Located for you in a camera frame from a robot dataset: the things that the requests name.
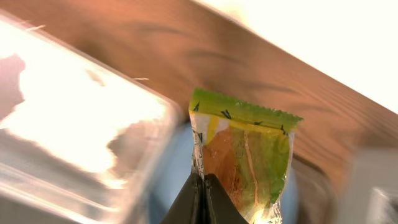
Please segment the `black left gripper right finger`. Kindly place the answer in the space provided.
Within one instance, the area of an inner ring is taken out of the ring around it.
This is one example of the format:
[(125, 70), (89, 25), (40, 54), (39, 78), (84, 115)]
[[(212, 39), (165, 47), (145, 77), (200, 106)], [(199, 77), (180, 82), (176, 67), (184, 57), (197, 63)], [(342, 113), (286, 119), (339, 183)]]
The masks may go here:
[(234, 206), (216, 175), (206, 175), (204, 185), (204, 223), (248, 224)]

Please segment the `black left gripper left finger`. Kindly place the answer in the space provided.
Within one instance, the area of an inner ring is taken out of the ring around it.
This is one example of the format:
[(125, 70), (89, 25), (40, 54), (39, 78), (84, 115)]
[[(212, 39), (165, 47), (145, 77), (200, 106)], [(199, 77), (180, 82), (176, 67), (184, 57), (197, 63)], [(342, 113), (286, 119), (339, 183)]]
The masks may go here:
[(160, 224), (203, 223), (203, 180), (191, 173)]

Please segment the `yellow green snack wrapper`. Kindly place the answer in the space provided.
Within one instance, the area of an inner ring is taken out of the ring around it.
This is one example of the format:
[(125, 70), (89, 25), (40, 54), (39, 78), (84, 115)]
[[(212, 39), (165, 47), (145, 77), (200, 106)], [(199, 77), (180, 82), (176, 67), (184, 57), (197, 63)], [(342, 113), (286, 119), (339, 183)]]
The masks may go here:
[(301, 117), (203, 89), (188, 107), (192, 170), (214, 174), (249, 223), (282, 223), (294, 132)]

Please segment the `grey dishwasher rack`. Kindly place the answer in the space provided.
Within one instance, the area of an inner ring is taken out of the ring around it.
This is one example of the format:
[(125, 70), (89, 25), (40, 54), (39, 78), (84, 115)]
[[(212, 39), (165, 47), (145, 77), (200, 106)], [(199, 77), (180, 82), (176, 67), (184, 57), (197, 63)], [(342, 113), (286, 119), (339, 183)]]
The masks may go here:
[(397, 224), (397, 149), (357, 152), (335, 222)]

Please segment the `dark blue plate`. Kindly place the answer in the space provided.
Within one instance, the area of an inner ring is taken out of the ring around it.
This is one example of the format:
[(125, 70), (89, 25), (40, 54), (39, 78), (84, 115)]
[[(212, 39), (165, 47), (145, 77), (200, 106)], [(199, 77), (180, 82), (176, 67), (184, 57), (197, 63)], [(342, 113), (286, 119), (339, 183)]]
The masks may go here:
[[(173, 133), (153, 178), (149, 196), (149, 223), (160, 223), (191, 173), (193, 134), (190, 123), (181, 125)], [(280, 201), (283, 222), (295, 224), (298, 220), (299, 199), (293, 169), (289, 172), (284, 194)]]

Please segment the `clear plastic bin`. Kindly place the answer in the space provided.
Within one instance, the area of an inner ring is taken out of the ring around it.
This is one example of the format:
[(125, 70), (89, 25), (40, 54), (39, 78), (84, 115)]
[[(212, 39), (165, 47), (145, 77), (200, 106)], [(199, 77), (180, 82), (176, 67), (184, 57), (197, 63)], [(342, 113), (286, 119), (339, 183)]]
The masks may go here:
[(3, 197), (77, 223), (122, 223), (179, 122), (170, 99), (1, 13)]

